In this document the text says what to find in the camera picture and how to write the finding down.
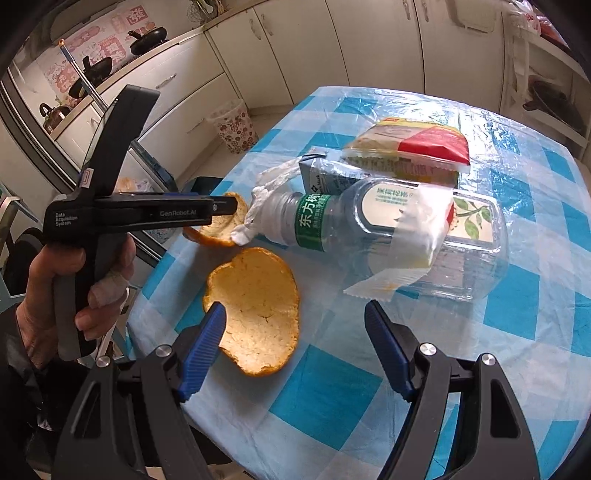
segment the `drawer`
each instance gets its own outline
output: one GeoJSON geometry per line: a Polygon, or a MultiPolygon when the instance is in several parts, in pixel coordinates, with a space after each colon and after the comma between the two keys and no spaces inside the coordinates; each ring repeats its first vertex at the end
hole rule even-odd
{"type": "Polygon", "coordinates": [[[145,125],[148,129],[171,108],[221,73],[222,66],[211,45],[205,35],[199,34],[147,60],[101,96],[110,105],[125,85],[159,90],[160,97],[145,125]]]}
{"type": "Polygon", "coordinates": [[[216,137],[204,121],[218,106],[238,98],[226,74],[201,87],[177,105],[140,139],[170,174],[178,178],[216,137]]]}
{"type": "Polygon", "coordinates": [[[92,105],[89,105],[72,120],[70,125],[57,137],[58,145],[78,165],[82,167],[88,147],[102,115],[99,115],[92,105]]]}

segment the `plastic bag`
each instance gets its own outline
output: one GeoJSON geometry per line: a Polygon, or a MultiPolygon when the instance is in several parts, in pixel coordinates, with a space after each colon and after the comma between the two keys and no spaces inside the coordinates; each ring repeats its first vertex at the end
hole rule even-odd
{"type": "Polygon", "coordinates": [[[527,30],[541,35],[542,30],[540,27],[540,21],[538,20],[531,3],[527,0],[509,0],[509,3],[512,3],[517,7],[521,19],[523,20],[523,26],[527,30]]]}
{"type": "Polygon", "coordinates": [[[402,180],[457,187],[470,170],[468,141],[453,127],[390,117],[345,146],[343,160],[402,180]]]}

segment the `plastic table cover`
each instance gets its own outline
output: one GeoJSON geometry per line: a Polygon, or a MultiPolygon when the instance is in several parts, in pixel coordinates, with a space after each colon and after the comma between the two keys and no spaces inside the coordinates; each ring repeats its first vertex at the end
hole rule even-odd
{"type": "MultiPolygon", "coordinates": [[[[519,399],[548,478],[579,438],[591,410],[591,199],[568,150],[547,137],[462,103],[391,90],[321,87],[236,165],[215,194],[250,198],[262,170],[312,146],[342,148],[386,116],[440,122],[468,139],[472,169],[460,188],[491,195],[509,232],[508,274],[484,300],[461,303],[396,293],[391,319],[446,354],[497,356],[519,399]]],[[[292,181],[302,189],[301,177],[292,181]]],[[[350,272],[326,254],[282,248],[301,294],[300,342],[265,378],[223,354],[185,405],[198,427],[259,480],[375,479],[408,405],[394,393],[363,326],[365,301],[346,296],[350,272]]],[[[238,249],[179,238],[129,316],[137,355],[203,317],[204,282],[238,249]]],[[[459,396],[449,398],[428,478],[444,472],[459,396]]]]}

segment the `kettle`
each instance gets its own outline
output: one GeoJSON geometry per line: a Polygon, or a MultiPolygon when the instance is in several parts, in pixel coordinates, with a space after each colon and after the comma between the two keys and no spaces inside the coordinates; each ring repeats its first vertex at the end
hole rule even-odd
{"type": "Polygon", "coordinates": [[[56,106],[55,108],[51,108],[46,103],[42,103],[39,105],[39,112],[43,117],[45,117],[43,128],[47,131],[47,133],[50,134],[57,128],[66,115],[70,113],[70,107],[66,105],[60,105],[56,106]]]}

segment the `cooking pot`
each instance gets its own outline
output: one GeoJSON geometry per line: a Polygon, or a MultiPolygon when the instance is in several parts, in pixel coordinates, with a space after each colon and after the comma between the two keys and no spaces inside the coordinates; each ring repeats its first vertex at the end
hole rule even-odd
{"type": "MultiPolygon", "coordinates": [[[[101,61],[98,61],[94,65],[91,65],[90,58],[87,55],[82,59],[82,65],[84,65],[84,75],[96,88],[111,74],[111,70],[113,69],[113,59],[111,57],[107,57],[101,61]]],[[[82,85],[81,79],[78,79],[74,82],[74,85],[71,86],[68,95],[70,95],[72,98],[84,98],[86,95],[88,95],[88,92],[82,85]]]]}
{"type": "Polygon", "coordinates": [[[523,106],[525,110],[541,110],[569,125],[580,135],[585,135],[587,127],[581,115],[563,92],[536,80],[530,84],[530,93],[534,99],[523,106]]]}
{"type": "Polygon", "coordinates": [[[166,28],[164,27],[153,28],[152,30],[148,30],[144,35],[134,30],[130,30],[127,33],[137,38],[129,47],[131,53],[137,57],[164,43],[167,35],[166,28]]]}

